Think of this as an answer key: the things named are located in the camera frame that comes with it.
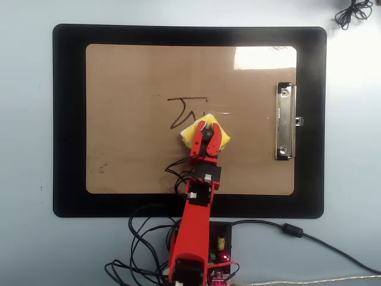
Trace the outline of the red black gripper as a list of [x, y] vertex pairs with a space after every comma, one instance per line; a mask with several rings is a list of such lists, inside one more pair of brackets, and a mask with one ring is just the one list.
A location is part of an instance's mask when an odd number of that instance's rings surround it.
[[219, 182], [221, 167], [218, 167], [218, 153], [222, 142], [222, 132], [218, 123], [212, 123], [208, 130], [208, 143], [202, 143], [202, 130], [207, 122], [200, 120], [193, 138], [190, 152], [190, 165], [194, 168], [194, 177], [206, 183]]

